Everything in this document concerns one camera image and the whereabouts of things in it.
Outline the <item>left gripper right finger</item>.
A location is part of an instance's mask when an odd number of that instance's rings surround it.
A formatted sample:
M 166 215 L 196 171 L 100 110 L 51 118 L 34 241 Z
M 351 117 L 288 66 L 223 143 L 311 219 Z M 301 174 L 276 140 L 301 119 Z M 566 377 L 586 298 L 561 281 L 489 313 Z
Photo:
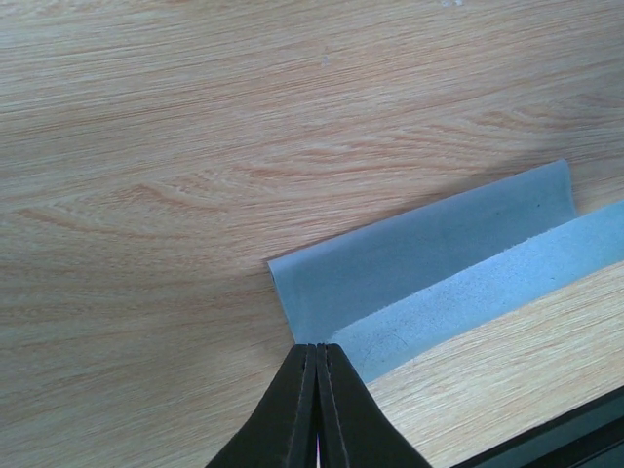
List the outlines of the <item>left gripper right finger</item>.
M 337 344 L 317 346 L 319 449 L 323 467 L 428 467 L 399 433 Z

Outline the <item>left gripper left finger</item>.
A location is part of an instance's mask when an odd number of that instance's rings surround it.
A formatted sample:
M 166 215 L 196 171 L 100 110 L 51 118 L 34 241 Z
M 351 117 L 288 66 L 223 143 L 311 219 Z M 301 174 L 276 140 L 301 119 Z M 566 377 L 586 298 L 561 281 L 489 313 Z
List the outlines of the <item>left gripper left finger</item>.
M 243 427 L 210 467 L 314 467 L 316 347 L 295 345 Z

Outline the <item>light blue cleaning cloth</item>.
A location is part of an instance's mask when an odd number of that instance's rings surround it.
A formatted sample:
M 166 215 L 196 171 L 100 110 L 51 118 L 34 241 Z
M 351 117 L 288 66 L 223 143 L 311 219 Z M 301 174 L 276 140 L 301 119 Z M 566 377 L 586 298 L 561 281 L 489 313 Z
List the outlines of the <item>light blue cleaning cloth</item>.
M 272 259 L 298 344 L 336 343 L 373 381 L 623 258 L 623 206 L 576 211 L 550 163 Z

